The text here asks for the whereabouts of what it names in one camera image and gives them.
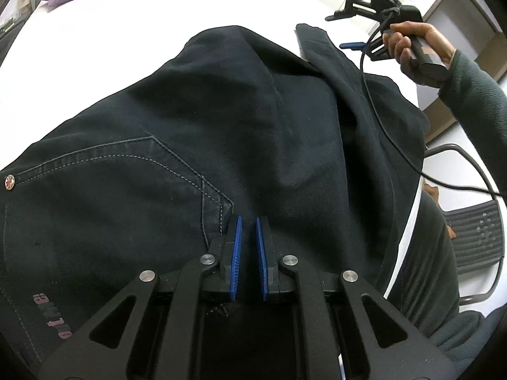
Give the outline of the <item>person's right hand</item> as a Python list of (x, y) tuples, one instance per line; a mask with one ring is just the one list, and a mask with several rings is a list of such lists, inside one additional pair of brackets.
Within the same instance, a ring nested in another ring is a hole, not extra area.
[(390, 29), (392, 34), (384, 33), (382, 42), (387, 48), (389, 56), (400, 65), (401, 72), (416, 84), (434, 88), (442, 87), (441, 82), (423, 76), (411, 66), (412, 41), (410, 36), (419, 36), (426, 40), (447, 69), (450, 68), (455, 54), (455, 47), (449, 40), (433, 25), (426, 22), (393, 23), (390, 25)]

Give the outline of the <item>right forearm green sleeve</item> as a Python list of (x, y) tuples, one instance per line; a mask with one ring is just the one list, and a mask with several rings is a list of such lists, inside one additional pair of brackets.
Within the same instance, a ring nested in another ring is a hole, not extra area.
[(506, 95), (475, 61), (457, 50), (450, 78), (439, 98), (451, 111), (485, 163), (500, 191), (506, 193)]

